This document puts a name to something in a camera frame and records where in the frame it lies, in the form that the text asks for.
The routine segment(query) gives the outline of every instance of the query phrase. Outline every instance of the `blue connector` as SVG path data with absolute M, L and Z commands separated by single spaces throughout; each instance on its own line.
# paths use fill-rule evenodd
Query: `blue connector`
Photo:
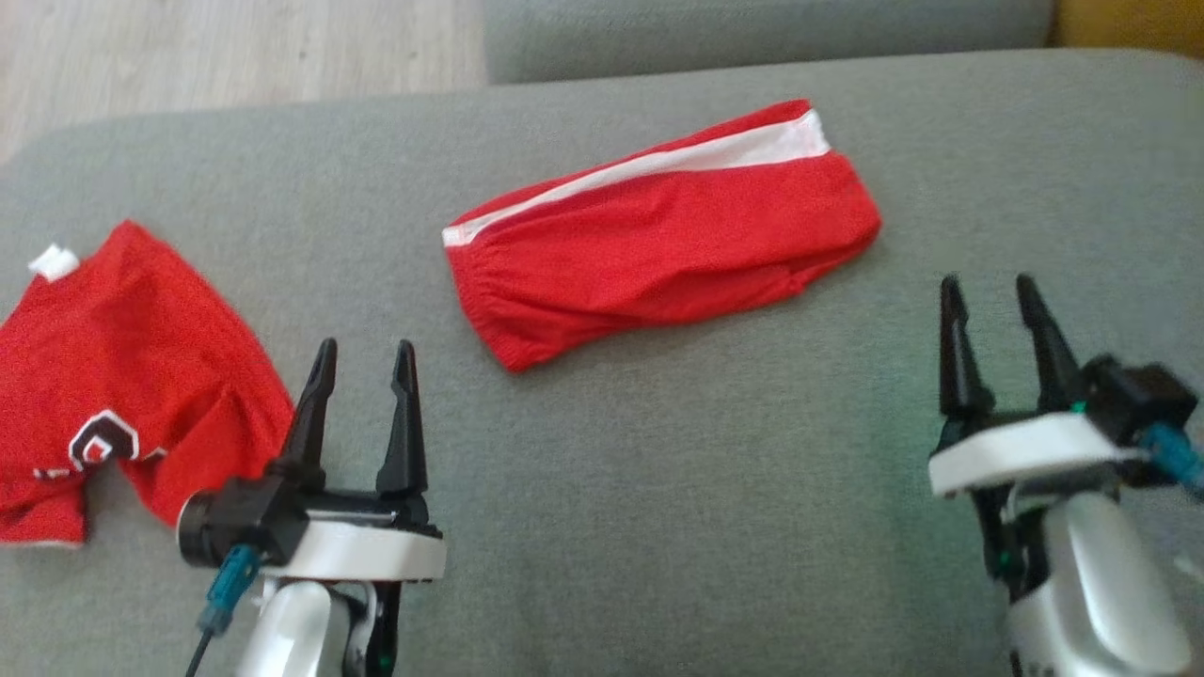
M 238 600 L 259 576 L 260 561 L 259 552 L 250 546 L 235 546 L 230 549 L 205 595 L 208 604 L 196 620 L 196 626 L 202 632 L 209 632 L 214 637 L 225 634 L 234 619 L 234 607 L 238 606 Z
M 1163 423 L 1146 430 L 1141 446 L 1150 451 L 1153 465 L 1174 477 L 1197 501 L 1204 501 L 1204 459 L 1187 434 Z

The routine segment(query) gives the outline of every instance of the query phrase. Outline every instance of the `gray cushion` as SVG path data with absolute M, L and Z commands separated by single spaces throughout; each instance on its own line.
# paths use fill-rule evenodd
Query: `gray cushion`
M 494 82 L 1040 47 L 1051 0 L 488 0 Z
M 1002 676 L 1004 600 L 969 502 L 928 493 L 940 276 L 962 272 L 1004 406 L 1037 393 L 1021 270 L 1081 358 L 1165 360 L 1204 385 L 1202 87 L 1184 59 L 1041 51 L 110 122 L 4 171 L 0 307 L 49 234 L 89 252 L 140 219 L 243 314 L 294 394 L 319 340 L 342 341 L 326 467 L 344 487 L 374 477 L 393 349 L 412 338 L 452 551 L 445 581 L 406 591 L 399 675 Z M 795 96 L 878 200 L 864 257 L 761 311 L 521 376 L 494 361 L 461 316 L 444 224 Z M 82 552 L 0 552 L 6 672 L 181 672 L 211 573 L 183 565 L 119 473 L 89 499 Z M 1178 493 L 1127 505 L 1159 561 L 1204 563 L 1204 522 Z M 1204 588 L 1168 577 L 1204 643 Z M 229 672 L 252 614 L 206 673 Z

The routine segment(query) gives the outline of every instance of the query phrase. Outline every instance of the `black cable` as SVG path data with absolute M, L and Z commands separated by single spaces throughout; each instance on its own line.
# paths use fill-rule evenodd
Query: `black cable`
M 188 672 L 184 677 L 196 677 L 196 670 L 201 666 L 201 658 L 205 657 L 205 649 L 209 648 L 209 640 L 213 638 L 213 630 L 205 630 L 201 632 L 201 643 L 196 644 L 196 650 L 193 653 L 193 661 L 188 664 Z

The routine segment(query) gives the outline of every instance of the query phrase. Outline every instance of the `folded red shorts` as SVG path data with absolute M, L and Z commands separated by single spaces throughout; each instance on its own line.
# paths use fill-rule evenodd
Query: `folded red shorts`
M 193 493 L 279 452 L 288 390 L 170 247 L 125 222 L 82 264 L 52 247 L 30 267 L 0 325 L 0 543 L 82 543 L 83 483 L 110 458 L 173 526 Z
M 465 314 L 517 372 L 616 331 L 793 296 L 880 223 L 799 100 L 497 198 L 443 246 Z

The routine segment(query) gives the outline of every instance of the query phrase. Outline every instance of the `white stripe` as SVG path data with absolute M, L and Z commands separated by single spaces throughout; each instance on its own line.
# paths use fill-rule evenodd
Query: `white stripe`
M 462 247 L 472 242 L 482 230 L 504 218 L 539 205 L 563 200 L 586 190 L 594 190 L 603 186 L 612 186 L 641 176 L 671 171 L 710 171 L 773 165 L 803 158 L 818 158 L 831 149 L 832 147 L 824 139 L 824 128 L 820 125 L 819 113 L 807 111 L 797 119 L 712 139 L 697 146 L 649 153 L 626 163 L 588 173 L 523 202 L 456 225 L 449 225 L 443 229 L 443 246 Z

